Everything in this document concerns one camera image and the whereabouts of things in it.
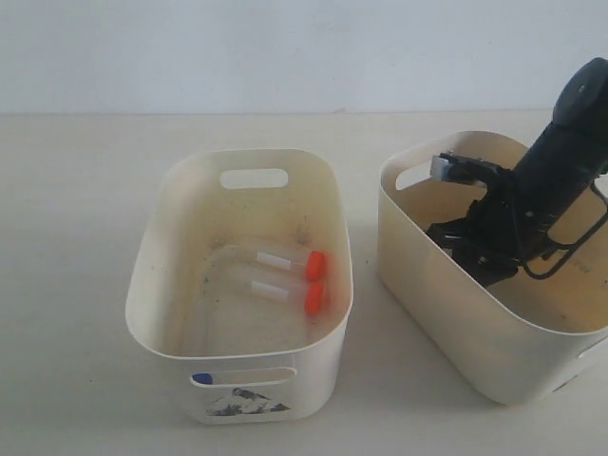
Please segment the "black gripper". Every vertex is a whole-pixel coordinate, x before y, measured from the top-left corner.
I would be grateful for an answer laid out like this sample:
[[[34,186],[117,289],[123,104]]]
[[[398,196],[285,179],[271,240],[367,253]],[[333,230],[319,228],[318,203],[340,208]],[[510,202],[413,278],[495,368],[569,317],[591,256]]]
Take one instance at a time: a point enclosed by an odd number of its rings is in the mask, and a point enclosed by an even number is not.
[[[535,273],[529,262],[548,259],[565,247],[548,231],[565,213],[565,192],[555,185],[497,185],[472,201],[462,218],[429,225],[426,234],[484,287],[524,270],[537,280],[553,276],[565,263]]]

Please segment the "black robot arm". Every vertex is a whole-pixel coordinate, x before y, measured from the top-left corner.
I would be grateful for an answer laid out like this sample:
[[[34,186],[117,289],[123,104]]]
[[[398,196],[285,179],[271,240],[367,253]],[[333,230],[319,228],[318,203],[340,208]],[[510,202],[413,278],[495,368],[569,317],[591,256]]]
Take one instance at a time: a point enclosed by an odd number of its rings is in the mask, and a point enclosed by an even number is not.
[[[550,229],[585,191],[607,198],[596,180],[607,172],[607,61],[595,57],[568,81],[540,136],[512,168],[452,152],[433,156],[437,181],[482,186],[464,216],[433,222],[427,236],[484,287],[525,273],[553,276],[607,221],[564,243]]]

